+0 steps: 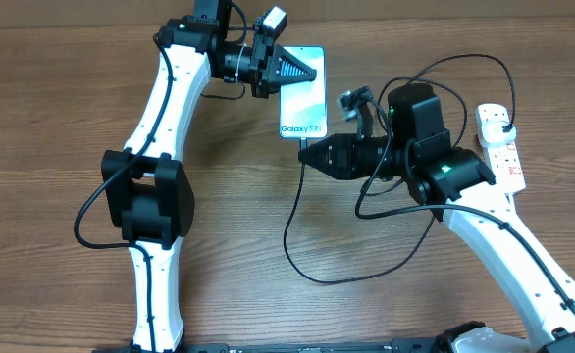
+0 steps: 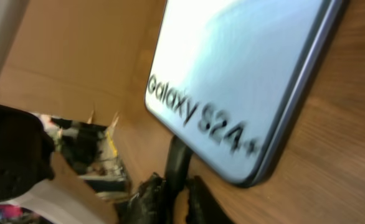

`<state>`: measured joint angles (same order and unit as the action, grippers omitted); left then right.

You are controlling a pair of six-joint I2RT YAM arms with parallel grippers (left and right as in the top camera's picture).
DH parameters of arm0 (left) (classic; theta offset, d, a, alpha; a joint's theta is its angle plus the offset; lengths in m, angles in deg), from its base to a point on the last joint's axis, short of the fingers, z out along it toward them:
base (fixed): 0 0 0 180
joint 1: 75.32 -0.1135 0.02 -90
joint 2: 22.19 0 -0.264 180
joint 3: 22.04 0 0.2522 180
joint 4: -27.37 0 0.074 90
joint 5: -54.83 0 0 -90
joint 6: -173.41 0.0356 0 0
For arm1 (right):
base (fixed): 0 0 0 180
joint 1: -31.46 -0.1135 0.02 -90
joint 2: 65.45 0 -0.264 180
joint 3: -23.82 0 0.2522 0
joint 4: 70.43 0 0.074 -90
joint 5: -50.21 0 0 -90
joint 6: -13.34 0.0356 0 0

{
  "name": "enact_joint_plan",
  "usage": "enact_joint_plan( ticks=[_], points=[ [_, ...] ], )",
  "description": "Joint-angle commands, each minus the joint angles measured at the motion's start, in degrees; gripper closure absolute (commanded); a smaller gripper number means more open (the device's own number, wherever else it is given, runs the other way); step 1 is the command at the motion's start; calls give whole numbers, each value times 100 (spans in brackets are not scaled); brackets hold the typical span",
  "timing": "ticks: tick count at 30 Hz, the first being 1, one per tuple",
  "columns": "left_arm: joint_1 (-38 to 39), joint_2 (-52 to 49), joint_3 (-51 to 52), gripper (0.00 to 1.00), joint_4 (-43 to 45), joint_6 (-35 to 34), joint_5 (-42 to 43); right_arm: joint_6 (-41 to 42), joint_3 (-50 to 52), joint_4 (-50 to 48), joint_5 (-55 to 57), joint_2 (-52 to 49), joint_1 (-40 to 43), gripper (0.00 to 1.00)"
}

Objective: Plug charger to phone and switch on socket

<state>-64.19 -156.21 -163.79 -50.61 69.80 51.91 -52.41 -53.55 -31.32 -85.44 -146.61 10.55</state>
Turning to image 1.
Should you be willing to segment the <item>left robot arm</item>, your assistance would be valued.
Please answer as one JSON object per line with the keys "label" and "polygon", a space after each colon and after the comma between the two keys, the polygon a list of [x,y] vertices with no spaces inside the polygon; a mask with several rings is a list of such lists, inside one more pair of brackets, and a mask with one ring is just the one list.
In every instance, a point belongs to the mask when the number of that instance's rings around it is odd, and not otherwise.
{"label": "left robot arm", "polygon": [[198,1],[192,14],[159,29],[159,70],[144,113],[124,148],[106,151],[101,162],[112,223],[135,275],[137,320],[128,352],[177,352],[183,346],[179,259],[195,209],[183,148],[209,80],[239,83],[254,97],[268,98],[319,74],[278,45],[288,23],[279,7],[253,23],[250,46],[230,40],[235,7],[232,1]]}

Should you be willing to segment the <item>Samsung Galaxy smartphone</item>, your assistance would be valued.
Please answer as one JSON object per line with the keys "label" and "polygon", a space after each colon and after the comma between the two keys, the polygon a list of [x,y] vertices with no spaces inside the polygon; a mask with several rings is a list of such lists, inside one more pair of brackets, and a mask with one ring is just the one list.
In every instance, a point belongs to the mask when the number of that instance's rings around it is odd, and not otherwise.
{"label": "Samsung Galaxy smartphone", "polygon": [[328,127],[325,49],[322,46],[287,46],[286,50],[315,69],[316,78],[281,87],[280,136],[285,139],[323,138]]}

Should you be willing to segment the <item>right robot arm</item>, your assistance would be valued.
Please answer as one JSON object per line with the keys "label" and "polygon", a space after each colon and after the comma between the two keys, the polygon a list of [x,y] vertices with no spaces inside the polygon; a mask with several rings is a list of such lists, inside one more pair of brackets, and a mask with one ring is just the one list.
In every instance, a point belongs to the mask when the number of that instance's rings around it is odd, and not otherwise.
{"label": "right robot arm", "polygon": [[437,335],[435,352],[575,352],[575,280],[552,258],[509,203],[497,177],[472,150],[452,144],[439,97],[427,83],[393,90],[382,110],[386,133],[372,134],[368,88],[340,103],[357,115],[356,133],[337,133],[302,149],[299,161],[334,179],[400,177],[414,205],[430,211],[476,254],[527,330],[521,339],[471,321]]}

